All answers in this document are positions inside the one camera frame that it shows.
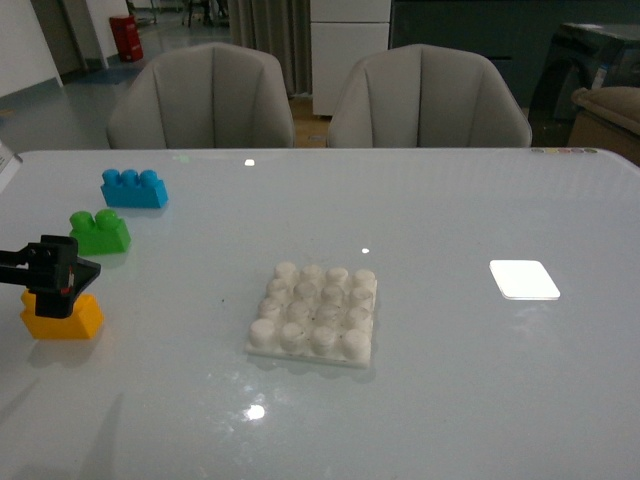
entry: chair back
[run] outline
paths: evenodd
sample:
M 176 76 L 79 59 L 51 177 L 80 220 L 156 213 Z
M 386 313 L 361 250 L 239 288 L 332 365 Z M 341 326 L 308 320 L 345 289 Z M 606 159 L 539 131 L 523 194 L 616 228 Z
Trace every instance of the chair back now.
M 107 125 L 111 148 L 288 148 L 295 130 L 275 57 L 224 43 L 152 60 Z
M 525 147 L 531 128 L 495 66 L 410 45 L 366 57 L 345 82 L 329 147 Z

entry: curtain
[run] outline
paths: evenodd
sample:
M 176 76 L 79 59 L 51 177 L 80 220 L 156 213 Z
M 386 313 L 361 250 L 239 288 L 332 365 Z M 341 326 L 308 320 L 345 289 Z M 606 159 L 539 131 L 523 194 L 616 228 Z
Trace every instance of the curtain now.
M 291 97 L 311 93 L 309 0 L 228 0 L 233 43 L 272 54 Z

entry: yellow toy block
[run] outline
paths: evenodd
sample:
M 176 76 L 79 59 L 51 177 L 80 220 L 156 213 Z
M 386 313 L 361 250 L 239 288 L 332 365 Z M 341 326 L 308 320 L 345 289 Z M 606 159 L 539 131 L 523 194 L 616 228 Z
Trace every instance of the yellow toy block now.
M 39 340 L 85 340 L 95 336 L 104 315 L 93 295 L 83 293 L 73 305 L 67 318 L 36 316 L 36 296 L 25 290 L 22 294 L 25 309 L 20 314 L 31 336 Z

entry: green toy block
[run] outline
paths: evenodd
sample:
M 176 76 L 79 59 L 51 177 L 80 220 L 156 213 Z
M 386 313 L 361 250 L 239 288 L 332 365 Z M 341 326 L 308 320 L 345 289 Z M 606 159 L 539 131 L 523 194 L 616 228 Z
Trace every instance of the green toy block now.
M 85 211 L 74 213 L 69 221 L 73 227 L 69 236 L 78 241 L 78 255 L 123 253 L 129 248 L 127 224 L 110 208 L 96 213 L 95 221 Z

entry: white table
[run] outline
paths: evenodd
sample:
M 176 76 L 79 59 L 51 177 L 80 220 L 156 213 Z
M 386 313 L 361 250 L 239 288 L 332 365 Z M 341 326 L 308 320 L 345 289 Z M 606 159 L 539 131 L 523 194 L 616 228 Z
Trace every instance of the white table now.
M 32 340 L 21 287 L 0 285 L 0 478 L 640 475 L 640 170 L 620 157 L 23 159 L 0 194 L 2 250 L 104 208 L 107 168 L 155 168 L 170 199 L 160 212 L 119 209 L 130 251 L 91 257 L 106 316 L 96 339 Z M 542 262 L 560 298 L 505 299 L 494 259 Z M 376 272 L 370 369 L 243 352 L 281 260 Z

